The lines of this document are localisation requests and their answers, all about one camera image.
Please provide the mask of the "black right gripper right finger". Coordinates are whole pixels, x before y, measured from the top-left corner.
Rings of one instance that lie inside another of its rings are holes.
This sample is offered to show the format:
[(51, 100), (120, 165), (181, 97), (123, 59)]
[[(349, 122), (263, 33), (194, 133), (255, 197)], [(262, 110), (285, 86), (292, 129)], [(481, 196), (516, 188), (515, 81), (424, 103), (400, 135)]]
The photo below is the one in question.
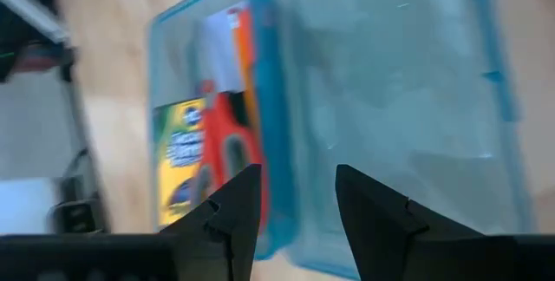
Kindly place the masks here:
[(361, 280), (457, 280), (457, 251), (483, 236), (347, 164), (336, 197)]

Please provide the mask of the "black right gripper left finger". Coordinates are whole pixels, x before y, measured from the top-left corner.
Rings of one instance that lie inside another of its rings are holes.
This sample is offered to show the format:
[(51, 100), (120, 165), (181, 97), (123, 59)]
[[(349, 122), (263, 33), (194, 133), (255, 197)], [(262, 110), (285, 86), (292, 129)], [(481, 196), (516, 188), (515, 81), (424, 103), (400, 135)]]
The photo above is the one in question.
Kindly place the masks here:
[(171, 250), (163, 279), (248, 280), (260, 227), (261, 186), (261, 166), (251, 164), (163, 229)]

